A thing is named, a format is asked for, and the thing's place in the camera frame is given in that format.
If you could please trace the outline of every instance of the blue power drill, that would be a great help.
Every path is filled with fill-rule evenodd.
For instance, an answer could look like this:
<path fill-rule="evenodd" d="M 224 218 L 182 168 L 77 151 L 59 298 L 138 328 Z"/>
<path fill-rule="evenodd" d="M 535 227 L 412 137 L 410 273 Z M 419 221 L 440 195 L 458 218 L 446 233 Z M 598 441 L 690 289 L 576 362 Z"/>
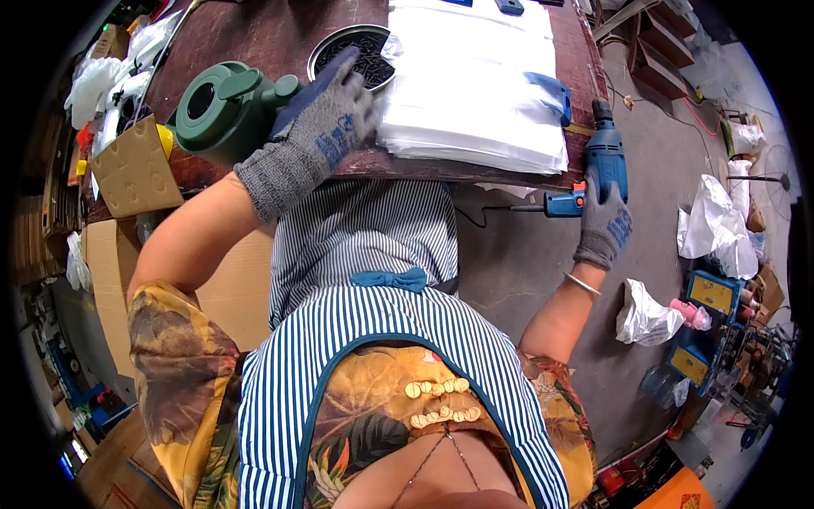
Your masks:
<path fill-rule="evenodd" d="M 619 184 L 624 203 L 628 202 L 628 169 L 624 163 L 622 137 L 613 122 L 613 112 L 606 99 L 596 97 L 591 102 L 596 133 L 585 147 L 585 175 L 594 175 L 599 183 L 599 202 L 607 199 L 611 183 Z M 574 184 L 568 193 L 545 193 L 542 205 L 515 205 L 515 212 L 544 212 L 546 217 L 581 217 L 585 202 L 585 182 Z"/>

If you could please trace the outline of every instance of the yellow floral shirt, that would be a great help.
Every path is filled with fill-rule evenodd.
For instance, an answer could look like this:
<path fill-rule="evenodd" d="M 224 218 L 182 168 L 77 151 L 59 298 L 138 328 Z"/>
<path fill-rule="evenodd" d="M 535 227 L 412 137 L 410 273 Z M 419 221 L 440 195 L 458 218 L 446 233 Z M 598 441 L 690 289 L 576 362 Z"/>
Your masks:
<path fill-rule="evenodd" d="M 135 292 L 128 328 L 147 436 L 182 505 L 236 507 L 245 354 L 195 301 L 160 281 Z M 575 507 L 587 498 L 596 472 L 588 421 L 567 366 L 518 355 Z M 365 345 L 328 379 L 311 443 L 306 505 L 331 507 L 358 472 L 438 432 L 444 422 L 451 431 L 480 431 L 518 496 L 531 501 L 501 434 L 465 379 L 421 346 Z"/>

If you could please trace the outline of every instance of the striped apron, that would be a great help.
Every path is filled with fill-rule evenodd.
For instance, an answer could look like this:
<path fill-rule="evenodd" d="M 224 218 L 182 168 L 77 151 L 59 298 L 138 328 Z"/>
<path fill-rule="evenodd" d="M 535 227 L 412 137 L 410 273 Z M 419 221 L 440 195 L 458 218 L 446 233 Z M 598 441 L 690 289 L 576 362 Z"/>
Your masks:
<path fill-rule="evenodd" d="M 420 344 L 470 381 L 536 507 L 568 508 L 565 477 L 509 338 L 469 305 L 425 288 L 356 287 L 356 272 L 457 275 L 452 200 L 438 182 L 343 181 L 281 217 L 274 238 L 271 337 L 247 355 L 238 416 L 243 507 L 304 503 L 314 420 L 330 373 L 376 341 Z"/>

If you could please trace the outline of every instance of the hand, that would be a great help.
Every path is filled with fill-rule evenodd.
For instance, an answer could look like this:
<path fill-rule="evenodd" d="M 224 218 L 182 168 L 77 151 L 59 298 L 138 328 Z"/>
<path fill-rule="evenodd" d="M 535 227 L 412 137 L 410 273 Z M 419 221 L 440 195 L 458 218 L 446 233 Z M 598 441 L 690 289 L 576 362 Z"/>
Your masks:
<path fill-rule="evenodd" d="M 280 111 L 269 143 L 234 166 L 257 217 L 269 224 L 328 178 L 373 129 L 373 95 L 345 48 Z"/>
<path fill-rule="evenodd" d="M 582 234 L 574 261 L 587 261 L 610 270 L 614 259 L 628 244 L 633 221 L 619 193 L 619 184 L 610 185 L 605 203 L 597 199 L 599 185 L 592 176 L 585 182 L 585 205 L 582 208 Z"/>

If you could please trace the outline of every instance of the wooden workbench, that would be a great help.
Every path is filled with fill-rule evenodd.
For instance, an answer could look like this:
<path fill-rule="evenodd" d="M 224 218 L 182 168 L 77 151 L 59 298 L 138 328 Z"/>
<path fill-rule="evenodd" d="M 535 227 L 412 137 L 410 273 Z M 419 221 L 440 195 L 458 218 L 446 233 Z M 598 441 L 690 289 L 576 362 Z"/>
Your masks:
<path fill-rule="evenodd" d="M 186 9 L 179 0 L 175 10 Z M 593 66 L 599 90 L 605 76 L 588 22 L 574 0 L 563 7 L 546 7 L 554 33 L 557 79 L 571 91 L 573 123 L 593 128 L 591 99 L 594 88 L 588 62 Z M 387 26 L 387 0 L 257 0 L 245 3 L 210 1 L 190 15 L 173 41 L 164 65 L 147 93 L 147 104 L 163 124 L 177 106 L 186 86 L 205 68 L 224 60 L 240 60 L 259 68 L 270 79 L 296 74 L 307 82 L 306 61 L 311 50 L 329 33 L 350 24 Z M 449 160 L 395 159 L 372 139 L 352 153 L 337 171 L 338 177 L 421 178 L 455 182 L 506 184 L 570 189 L 582 180 L 582 151 L 589 137 L 565 132 L 569 171 L 546 177 L 508 172 L 487 166 Z M 173 150 L 169 160 L 181 193 L 190 198 L 217 182 L 231 169 L 213 165 Z M 101 195 L 94 202 L 90 187 L 84 194 L 89 206 L 88 222 L 109 219 Z"/>

